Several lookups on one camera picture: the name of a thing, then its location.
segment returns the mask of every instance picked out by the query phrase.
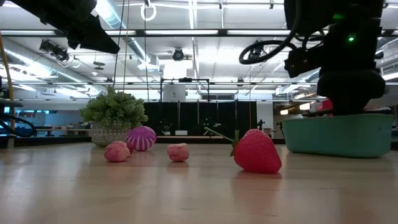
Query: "strawberry stem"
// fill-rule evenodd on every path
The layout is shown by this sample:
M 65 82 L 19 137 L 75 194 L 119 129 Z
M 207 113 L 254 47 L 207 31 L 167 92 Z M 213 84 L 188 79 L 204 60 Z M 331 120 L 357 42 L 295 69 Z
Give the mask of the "strawberry stem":
M 225 139 L 227 139 L 227 140 L 233 142 L 233 140 L 230 139 L 229 137 L 227 137 L 227 136 L 225 136 L 225 135 L 222 135 L 222 134 L 220 134 L 220 133 L 218 133 L 218 132 L 216 132 L 216 131 L 213 131 L 213 130 L 211 130 L 210 128 L 205 127 L 205 130 L 206 130 L 206 131 L 209 131 L 209 132 L 211 132 L 211 133 L 214 133 L 214 134 L 216 134 L 216 135 L 219 135 L 219 136 L 221 136 L 221 137 L 223 137 L 223 138 L 225 138 Z

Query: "purple striped ball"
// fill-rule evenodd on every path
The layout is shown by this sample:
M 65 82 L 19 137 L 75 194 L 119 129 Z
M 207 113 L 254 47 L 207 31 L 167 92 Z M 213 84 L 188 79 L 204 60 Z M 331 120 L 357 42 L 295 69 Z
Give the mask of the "purple striped ball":
M 156 142 L 156 133 L 147 126 L 136 127 L 127 133 L 126 142 L 136 151 L 146 151 Z

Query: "teal bowl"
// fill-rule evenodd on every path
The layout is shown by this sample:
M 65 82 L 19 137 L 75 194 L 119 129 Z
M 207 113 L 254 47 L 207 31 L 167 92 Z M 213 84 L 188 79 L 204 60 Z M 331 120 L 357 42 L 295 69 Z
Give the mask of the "teal bowl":
M 390 151 L 392 121 L 392 115 L 356 114 L 291 119 L 282 125 L 291 152 L 373 158 Z

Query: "pink sphere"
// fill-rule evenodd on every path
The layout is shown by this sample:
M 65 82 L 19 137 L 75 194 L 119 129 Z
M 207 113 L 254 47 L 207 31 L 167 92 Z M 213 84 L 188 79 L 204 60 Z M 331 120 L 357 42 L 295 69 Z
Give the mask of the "pink sphere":
M 146 126 L 136 127 L 126 135 L 126 142 L 131 143 L 131 148 L 136 151 L 146 151 L 156 142 L 156 133 Z
M 132 146 L 131 142 L 126 142 L 127 148 L 130 150 L 130 155 L 132 154 L 132 152 L 134 151 L 134 148 Z
M 169 159 L 174 162 L 183 162 L 189 158 L 189 148 L 185 143 L 181 144 L 170 144 L 167 146 L 167 154 Z
M 126 143 L 116 141 L 105 148 L 105 159 L 109 162 L 122 162 L 130 156 Z

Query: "strawberry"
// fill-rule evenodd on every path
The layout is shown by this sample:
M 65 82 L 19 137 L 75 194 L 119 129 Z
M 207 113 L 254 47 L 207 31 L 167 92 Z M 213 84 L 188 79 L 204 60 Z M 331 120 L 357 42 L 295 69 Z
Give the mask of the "strawberry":
M 235 145 L 232 154 L 235 163 L 250 172 L 276 174 L 282 166 L 272 139 L 258 129 L 247 131 Z

